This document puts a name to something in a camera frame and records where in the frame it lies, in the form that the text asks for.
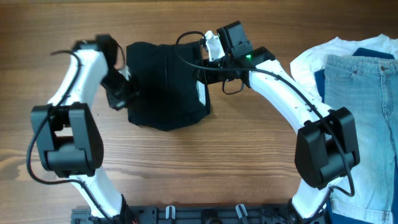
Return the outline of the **black shorts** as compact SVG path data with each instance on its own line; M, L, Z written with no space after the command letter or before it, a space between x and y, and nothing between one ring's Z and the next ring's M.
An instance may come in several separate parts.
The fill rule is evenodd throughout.
M139 95L127 108L130 123L171 131L210 114L208 87L195 79L199 71L181 61L173 45L135 42L126 53L139 84Z

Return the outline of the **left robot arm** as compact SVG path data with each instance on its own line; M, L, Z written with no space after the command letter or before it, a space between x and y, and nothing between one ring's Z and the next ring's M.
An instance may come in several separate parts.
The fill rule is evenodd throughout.
M65 51L71 59L60 88L30 113L34 131L26 154L30 177L44 185L74 185L90 206L87 220L92 223L139 223L103 169L103 140L91 114L99 86L116 111L139 94L128 67L115 67L122 51L109 34L76 41Z

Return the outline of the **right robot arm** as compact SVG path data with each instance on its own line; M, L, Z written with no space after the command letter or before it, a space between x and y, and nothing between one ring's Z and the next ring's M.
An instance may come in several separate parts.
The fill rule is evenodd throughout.
M334 110L307 93L268 49L253 48L239 21L207 31L200 43L208 58L199 81L241 80L268 100L297 135L294 162L302 179L289 202L288 221L314 222L334 191L352 197L351 170L360 162L352 113L345 107Z

